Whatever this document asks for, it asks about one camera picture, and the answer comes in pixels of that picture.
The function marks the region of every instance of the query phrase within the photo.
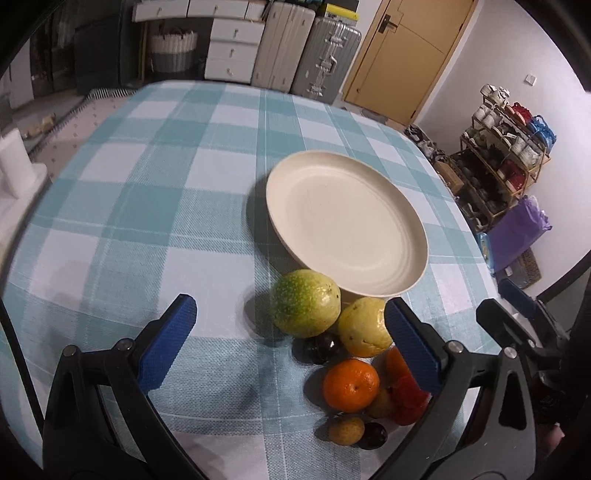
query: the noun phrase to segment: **screw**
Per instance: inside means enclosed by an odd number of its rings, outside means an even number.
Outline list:
[[[72,356],[74,353],[76,353],[76,350],[78,350],[76,345],[68,345],[62,350],[61,354],[63,356]]]
[[[451,342],[448,342],[447,348],[450,352],[453,353],[462,353],[464,351],[464,346],[457,340],[452,340]]]
[[[134,341],[131,338],[122,338],[115,344],[115,346],[117,347],[117,350],[125,352],[126,350],[129,350],[133,344]]]
[[[509,358],[517,358],[517,352],[515,351],[515,349],[511,346],[506,346],[503,349],[503,353],[508,356]]]

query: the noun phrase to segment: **plate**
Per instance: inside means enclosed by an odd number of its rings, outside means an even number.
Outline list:
[[[427,267],[417,212],[386,177],[358,160],[323,152],[283,159],[267,181],[273,228],[290,254],[351,293],[390,298]]]

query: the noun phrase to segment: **door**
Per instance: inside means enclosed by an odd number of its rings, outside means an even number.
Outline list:
[[[345,100],[408,124],[473,0],[391,0]]]

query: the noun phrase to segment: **suitcase handle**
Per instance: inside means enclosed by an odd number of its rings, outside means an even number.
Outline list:
[[[324,71],[326,75],[331,75],[334,73],[338,62],[339,61],[331,55],[328,59],[320,58],[320,62],[316,64],[316,68]]]

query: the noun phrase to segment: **plaid tablecloth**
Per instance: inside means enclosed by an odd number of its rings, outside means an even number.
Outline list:
[[[389,177],[427,231],[424,278],[404,298],[445,339],[498,348],[475,322],[495,288],[466,222],[416,146],[384,125],[322,103],[221,83],[150,85],[110,116],[40,202],[3,298],[43,409],[61,350],[135,337],[178,293],[197,324],[150,394],[211,478],[367,478],[406,429],[366,452],[314,435],[324,412],[304,395],[318,368],[298,363],[270,326],[269,287],[297,266],[273,231],[265,179],[301,150],[357,158]],[[41,439],[6,339],[0,395],[21,444]],[[109,392],[122,440],[139,455]]]

